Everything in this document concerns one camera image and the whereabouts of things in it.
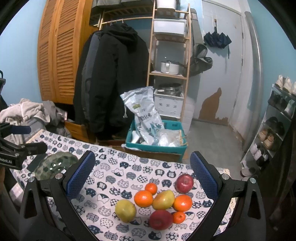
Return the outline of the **metal shoe rack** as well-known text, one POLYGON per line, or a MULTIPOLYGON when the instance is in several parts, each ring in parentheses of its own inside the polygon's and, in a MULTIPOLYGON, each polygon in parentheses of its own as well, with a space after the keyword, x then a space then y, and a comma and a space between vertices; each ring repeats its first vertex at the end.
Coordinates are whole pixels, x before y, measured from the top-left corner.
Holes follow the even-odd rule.
POLYGON ((241 161, 243 181, 257 177, 284 141, 295 116, 295 83, 289 77, 279 75, 267 103, 259 129, 241 161))

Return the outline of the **small tangerine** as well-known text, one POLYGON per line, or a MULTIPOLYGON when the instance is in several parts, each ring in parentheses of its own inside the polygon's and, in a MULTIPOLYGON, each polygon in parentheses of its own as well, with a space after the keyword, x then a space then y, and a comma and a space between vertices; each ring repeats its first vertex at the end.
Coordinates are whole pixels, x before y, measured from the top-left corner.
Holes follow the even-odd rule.
POLYGON ((151 193, 152 195, 155 195, 158 191, 158 187, 156 184, 154 183, 148 183, 146 186, 145 186, 145 191, 148 191, 149 193, 151 193))
POLYGON ((172 214, 172 217, 173 217, 173 223, 175 223, 175 224, 181 224, 186 219, 186 215, 182 211, 174 212, 172 214))

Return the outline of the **teal plastic crate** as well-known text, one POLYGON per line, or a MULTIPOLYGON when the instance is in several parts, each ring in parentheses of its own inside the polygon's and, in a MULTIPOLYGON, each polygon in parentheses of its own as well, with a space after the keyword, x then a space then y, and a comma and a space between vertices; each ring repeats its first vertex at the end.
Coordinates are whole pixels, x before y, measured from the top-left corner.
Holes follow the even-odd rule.
POLYGON ((165 128, 152 137, 152 144, 149 145, 137 133, 133 121, 126 136, 126 146, 146 152, 176 154, 179 155, 178 161, 181 161, 188 146, 182 124, 172 120, 163 120, 163 124, 165 128))

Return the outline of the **steel pot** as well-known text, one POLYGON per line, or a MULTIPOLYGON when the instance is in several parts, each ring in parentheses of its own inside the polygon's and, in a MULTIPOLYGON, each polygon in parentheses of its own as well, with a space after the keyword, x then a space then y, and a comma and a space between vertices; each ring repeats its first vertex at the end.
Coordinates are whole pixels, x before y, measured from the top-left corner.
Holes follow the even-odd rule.
POLYGON ((157 93, 164 95, 180 96, 182 85, 179 83, 160 84, 157 93))

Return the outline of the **red apple front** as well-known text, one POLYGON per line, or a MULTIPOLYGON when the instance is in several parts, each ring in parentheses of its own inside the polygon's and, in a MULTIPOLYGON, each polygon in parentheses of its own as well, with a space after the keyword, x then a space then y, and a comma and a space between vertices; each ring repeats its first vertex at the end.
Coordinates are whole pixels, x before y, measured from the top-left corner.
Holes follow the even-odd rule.
POLYGON ((173 216, 166 210, 156 210, 149 217, 149 225, 155 230, 166 230, 173 223, 173 216))

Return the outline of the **wooden louvered wardrobe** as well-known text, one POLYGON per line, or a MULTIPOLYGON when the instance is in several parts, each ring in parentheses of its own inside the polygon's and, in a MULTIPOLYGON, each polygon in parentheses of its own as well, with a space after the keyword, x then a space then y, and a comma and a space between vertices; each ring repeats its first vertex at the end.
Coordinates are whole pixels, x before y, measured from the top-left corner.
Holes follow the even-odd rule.
POLYGON ((82 49, 98 28, 89 24, 92 1, 48 0, 38 37, 37 64, 42 100, 72 104, 82 49))

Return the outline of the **red apple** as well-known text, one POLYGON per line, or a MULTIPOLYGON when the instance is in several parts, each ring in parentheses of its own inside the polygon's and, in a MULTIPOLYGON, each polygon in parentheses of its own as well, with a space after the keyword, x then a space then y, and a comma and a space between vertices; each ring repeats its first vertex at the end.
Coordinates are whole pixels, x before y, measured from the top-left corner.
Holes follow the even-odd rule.
POLYGON ((194 179, 189 174, 180 175, 175 182, 175 189, 177 192, 186 194, 188 193, 194 186, 194 179))
POLYGON ((166 210, 156 210, 149 217, 149 225, 155 230, 166 230, 173 223, 173 216, 166 210))

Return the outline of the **wooden shelf rack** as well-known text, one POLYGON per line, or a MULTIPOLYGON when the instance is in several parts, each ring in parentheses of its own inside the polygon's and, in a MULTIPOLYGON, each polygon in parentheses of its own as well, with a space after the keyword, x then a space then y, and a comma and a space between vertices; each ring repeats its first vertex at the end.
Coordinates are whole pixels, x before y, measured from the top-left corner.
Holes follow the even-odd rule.
POLYGON ((189 67, 192 55, 192 20, 191 10, 180 11, 176 1, 154 1, 152 8, 152 28, 149 43, 149 63, 147 85, 153 86, 154 91, 160 84, 179 83, 182 85, 184 101, 181 118, 161 117, 165 120, 182 121, 189 84, 189 67), (186 20, 185 37, 154 33, 154 19, 182 19, 186 20), (161 73, 162 61, 178 61, 184 68, 178 75, 161 73))

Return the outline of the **cat pattern tablecloth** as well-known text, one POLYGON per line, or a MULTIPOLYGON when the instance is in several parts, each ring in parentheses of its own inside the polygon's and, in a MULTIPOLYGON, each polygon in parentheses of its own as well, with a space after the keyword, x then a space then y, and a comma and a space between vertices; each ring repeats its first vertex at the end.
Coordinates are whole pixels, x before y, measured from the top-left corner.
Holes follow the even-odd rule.
POLYGON ((48 155, 69 152, 81 157, 86 151, 95 154, 95 166, 72 204, 99 240, 186 240, 213 204, 199 181, 195 181, 188 194, 193 204, 185 212, 182 223, 162 231, 152 229, 148 223, 152 207, 138 207, 134 220, 124 223, 115 214, 115 205, 119 200, 133 201, 134 195, 149 183, 154 183, 158 192, 174 190, 174 183, 180 175, 193 174, 191 166, 140 158, 46 130, 35 134, 31 142, 45 142, 48 155))

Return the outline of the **black hanging coat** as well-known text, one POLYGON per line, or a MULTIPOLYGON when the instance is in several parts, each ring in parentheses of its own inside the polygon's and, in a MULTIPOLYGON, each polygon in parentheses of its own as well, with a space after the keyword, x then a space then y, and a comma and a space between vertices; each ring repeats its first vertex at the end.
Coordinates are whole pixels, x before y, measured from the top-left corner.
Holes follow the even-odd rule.
POLYGON ((85 42, 75 80, 75 121, 87 125, 99 141, 124 138, 134 115, 123 93, 145 87, 149 52, 145 41, 126 23, 92 33, 85 42))

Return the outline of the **white patterned storage box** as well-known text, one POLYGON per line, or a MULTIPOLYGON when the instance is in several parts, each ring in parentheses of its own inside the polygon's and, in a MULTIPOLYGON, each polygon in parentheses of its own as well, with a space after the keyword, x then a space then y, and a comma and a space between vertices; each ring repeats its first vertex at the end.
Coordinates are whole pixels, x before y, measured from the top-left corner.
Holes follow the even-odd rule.
POLYGON ((154 105, 156 110, 162 116, 170 118, 181 118, 184 94, 167 95, 163 91, 154 91, 154 105))

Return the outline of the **small tangerine front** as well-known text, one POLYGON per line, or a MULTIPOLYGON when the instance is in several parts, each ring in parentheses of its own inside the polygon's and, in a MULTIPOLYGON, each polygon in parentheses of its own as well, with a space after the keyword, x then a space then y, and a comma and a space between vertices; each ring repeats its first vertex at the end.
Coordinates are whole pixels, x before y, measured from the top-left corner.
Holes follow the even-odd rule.
POLYGON ((182 211, 174 212, 172 214, 172 217, 173 217, 173 223, 175 223, 175 224, 181 224, 186 219, 186 215, 182 211))

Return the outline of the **wooden drawer box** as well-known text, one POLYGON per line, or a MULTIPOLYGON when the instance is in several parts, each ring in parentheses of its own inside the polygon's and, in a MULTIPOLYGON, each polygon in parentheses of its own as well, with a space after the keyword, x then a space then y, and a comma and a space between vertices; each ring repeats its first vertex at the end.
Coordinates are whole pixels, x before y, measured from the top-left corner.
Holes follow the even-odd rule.
POLYGON ((72 138, 75 138, 83 142, 91 142, 87 133, 87 128, 84 125, 78 125, 76 123, 71 123, 69 121, 65 121, 64 124, 67 130, 69 130, 72 138))

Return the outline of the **green patterned glass bowl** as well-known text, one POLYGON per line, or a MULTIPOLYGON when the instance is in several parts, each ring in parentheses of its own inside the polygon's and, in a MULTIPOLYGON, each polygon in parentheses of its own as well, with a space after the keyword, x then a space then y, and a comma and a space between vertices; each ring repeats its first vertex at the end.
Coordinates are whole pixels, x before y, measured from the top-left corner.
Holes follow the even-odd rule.
POLYGON ((58 173, 64 174, 76 162, 78 158, 70 152, 56 152, 40 162, 34 171, 34 176, 38 180, 51 179, 58 173))

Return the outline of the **large orange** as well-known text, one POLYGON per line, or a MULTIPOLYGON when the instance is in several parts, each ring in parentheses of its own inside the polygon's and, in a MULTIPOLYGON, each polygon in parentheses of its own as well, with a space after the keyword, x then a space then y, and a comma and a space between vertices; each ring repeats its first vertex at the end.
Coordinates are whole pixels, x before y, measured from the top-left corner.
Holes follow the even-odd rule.
POLYGON ((134 195, 135 204, 139 207, 146 208, 152 205, 153 195, 146 190, 140 190, 134 195))
POLYGON ((191 197, 188 195, 182 194, 175 198, 173 203, 173 208, 176 211, 186 212, 188 211, 193 205, 191 197))

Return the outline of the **pile of grey clothes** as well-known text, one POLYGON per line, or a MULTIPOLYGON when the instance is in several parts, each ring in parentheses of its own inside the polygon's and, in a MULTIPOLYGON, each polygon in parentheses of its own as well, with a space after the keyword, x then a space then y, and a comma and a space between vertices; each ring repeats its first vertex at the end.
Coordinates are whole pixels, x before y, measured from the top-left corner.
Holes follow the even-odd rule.
POLYGON ((48 130, 64 137, 72 137, 65 127, 67 112, 56 107, 55 103, 47 100, 42 103, 32 102, 22 98, 19 103, 11 104, 1 111, 1 123, 15 126, 29 126, 29 134, 10 134, 4 139, 16 145, 26 143, 40 130, 48 130))

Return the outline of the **silver vertical pipe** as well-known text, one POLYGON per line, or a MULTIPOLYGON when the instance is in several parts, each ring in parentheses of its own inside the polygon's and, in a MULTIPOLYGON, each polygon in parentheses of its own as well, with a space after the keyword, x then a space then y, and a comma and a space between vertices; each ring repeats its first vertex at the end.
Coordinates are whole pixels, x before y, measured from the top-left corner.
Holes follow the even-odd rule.
POLYGON ((247 133, 246 140, 243 145, 243 152, 247 152, 251 146, 252 141, 255 138, 256 131, 259 125, 261 105, 263 98, 264 80, 263 80, 263 66, 262 66, 262 56, 260 49, 260 42, 258 38, 258 33, 255 27, 255 23, 251 12, 245 11, 246 22, 248 24, 250 32, 250 40, 252 47, 253 56, 253 76, 252 76, 252 88, 251 88, 251 118, 250 126, 247 133))

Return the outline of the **red apple back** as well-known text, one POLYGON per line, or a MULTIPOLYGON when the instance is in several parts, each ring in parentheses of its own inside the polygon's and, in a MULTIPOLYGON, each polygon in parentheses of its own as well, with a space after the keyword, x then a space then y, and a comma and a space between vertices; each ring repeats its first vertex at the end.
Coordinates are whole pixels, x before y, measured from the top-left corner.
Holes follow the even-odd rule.
POLYGON ((189 174, 180 175, 175 182, 175 189, 177 192, 186 194, 188 193, 194 186, 194 179, 189 174))

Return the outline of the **white cooking pot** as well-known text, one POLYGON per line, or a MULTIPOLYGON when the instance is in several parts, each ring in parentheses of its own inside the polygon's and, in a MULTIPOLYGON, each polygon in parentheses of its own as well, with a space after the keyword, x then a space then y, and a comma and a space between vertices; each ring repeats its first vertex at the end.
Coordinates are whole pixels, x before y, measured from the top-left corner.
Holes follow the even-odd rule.
POLYGON ((178 75, 183 70, 184 66, 178 61, 162 61, 161 62, 161 73, 178 75))

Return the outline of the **small tangerine back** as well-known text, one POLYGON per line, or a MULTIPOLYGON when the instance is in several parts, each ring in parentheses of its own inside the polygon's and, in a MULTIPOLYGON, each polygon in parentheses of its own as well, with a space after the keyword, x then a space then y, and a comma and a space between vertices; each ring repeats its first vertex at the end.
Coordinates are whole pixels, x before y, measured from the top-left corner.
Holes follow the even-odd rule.
POLYGON ((149 193, 151 193, 152 195, 155 195, 158 191, 158 187, 156 184, 154 183, 148 183, 146 186, 145 186, 145 191, 148 191, 149 193))

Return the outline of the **white door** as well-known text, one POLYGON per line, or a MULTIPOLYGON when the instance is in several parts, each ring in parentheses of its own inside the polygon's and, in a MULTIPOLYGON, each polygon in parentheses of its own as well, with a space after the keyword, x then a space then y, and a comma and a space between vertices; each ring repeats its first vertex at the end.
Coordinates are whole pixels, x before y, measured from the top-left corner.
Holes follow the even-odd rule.
POLYGON ((200 75, 194 119, 227 126, 233 114, 241 77, 243 31, 241 15, 213 1, 203 1, 205 33, 224 33, 231 43, 224 49, 208 47, 211 69, 200 75))

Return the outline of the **yellow-red mango pear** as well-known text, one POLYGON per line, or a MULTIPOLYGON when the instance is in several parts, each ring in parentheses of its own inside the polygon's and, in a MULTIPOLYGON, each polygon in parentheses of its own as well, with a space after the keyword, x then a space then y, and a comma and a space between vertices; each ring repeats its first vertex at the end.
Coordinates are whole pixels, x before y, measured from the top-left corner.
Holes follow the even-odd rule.
POLYGON ((172 207, 175 201, 175 195, 171 190, 160 192, 153 200, 152 207, 154 210, 166 210, 172 207))

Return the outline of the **white plastic bin upper shelf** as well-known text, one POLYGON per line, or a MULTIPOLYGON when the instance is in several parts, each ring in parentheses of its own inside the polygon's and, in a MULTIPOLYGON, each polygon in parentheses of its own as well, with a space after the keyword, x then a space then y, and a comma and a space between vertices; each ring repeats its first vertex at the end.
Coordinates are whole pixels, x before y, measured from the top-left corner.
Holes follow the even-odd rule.
POLYGON ((186 20, 154 19, 154 33, 185 37, 186 20))

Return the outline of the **dark blue umbrella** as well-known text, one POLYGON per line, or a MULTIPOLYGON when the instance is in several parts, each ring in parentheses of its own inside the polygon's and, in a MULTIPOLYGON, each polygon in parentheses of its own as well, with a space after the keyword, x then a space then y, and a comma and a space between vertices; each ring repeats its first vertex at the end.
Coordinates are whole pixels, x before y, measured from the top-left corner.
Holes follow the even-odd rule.
POLYGON ((204 42, 209 47, 215 47, 219 49, 227 48, 228 54, 230 55, 229 45, 232 43, 232 41, 228 35, 225 35, 224 33, 219 34, 217 32, 213 32, 213 33, 208 32, 204 36, 204 42))

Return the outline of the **grey hanging bag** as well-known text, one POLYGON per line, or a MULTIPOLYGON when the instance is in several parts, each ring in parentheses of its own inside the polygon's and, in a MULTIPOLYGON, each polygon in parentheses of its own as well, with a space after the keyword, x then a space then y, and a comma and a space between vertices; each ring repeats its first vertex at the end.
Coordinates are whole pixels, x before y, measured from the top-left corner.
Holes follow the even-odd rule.
POLYGON ((197 12, 195 9, 190 10, 192 20, 193 54, 190 59, 189 76, 193 77, 211 69, 213 66, 213 60, 211 57, 207 57, 208 48, 204 44, 200 25, 198 22, 197 12))

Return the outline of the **clear plastic bag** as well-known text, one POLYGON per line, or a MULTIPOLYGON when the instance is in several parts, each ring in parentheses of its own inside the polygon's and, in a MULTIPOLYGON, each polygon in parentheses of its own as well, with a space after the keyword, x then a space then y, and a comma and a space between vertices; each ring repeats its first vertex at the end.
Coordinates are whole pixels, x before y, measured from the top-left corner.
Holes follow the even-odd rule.
POLYGON ((160 147, 182 147, 187 145, 181 130, 161 129, 154 137, 153 145, 160 147))

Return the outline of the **white rice bag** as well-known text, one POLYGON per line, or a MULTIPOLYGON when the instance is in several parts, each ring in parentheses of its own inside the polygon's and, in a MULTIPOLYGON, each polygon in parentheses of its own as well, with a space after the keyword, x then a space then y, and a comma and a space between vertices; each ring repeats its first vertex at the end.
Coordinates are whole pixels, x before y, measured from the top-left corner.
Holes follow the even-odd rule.
POLYGON ((154 88, 152 86, 130 90, 120 95, 125 108, 134 114, 137 133, 149 144, 152 137, 164 128, 163 122, 154 105, 154 88))

